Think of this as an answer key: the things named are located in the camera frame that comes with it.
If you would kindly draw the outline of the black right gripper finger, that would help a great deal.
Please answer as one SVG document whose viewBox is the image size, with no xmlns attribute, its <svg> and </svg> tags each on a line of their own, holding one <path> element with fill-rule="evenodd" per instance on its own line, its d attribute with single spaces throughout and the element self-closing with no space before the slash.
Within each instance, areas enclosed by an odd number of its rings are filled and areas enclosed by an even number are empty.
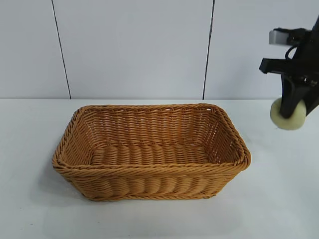
<svg viewBox="0 0 319 239">
<path fill-rule="evenodd" d="M 283 118 L 288 119 L 292 116 L 297 104 L 302 99 L 302 83 L 295 78 L 286 74 L 281 75 L 282 81 L 282 102 L 280 114 Z"/>
<path fill-rule="evenodd" d="M 306 93 L 303 96 L 303 102 L 306 107 L 306 116 L 308 116 L 316 107 L 319 106 L 319 84 L 311 85 L 304 83 Z"/>
</svg>

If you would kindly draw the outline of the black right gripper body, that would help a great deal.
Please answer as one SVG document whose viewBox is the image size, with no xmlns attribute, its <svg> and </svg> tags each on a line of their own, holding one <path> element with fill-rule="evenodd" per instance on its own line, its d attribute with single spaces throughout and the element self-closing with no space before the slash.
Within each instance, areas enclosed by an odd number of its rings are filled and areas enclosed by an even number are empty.
<svg viewBox="0 0 319 239">
<path fill-rule="evenodd" d="M 288 46 L 284 59 L 263 58 L 259 70 L 290 77 L 319 76 L 319 22 L 311 30 L 275 28 L 269 32 L 269 44 Z"/>
</svg>

